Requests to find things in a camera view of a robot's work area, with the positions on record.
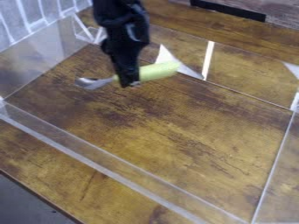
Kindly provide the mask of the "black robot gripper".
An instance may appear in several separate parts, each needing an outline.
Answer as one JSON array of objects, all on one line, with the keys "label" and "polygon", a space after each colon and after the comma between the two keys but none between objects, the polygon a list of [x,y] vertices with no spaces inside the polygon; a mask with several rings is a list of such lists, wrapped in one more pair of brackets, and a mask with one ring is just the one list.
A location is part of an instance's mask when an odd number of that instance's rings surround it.
[{"label": "black robot gripper", "polygon": [[140,84],[138,57],[150,44],[147,12],[100,12],[98,24],[107,29],[107,39],[102,44],[102,50],[111,57],[120,87],[138,86]]}]

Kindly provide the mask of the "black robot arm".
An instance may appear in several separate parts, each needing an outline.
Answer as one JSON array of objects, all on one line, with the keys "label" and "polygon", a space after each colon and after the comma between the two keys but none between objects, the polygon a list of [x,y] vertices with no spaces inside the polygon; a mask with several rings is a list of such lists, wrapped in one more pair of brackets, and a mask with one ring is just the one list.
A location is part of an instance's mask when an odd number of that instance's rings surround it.
[{"label": "black robot arm", "polygon": [[150,18],[140,0],[92,0],[94,18],[107,31],[100,44],[122,88],[140,84],[139,55],[151,42]]}]

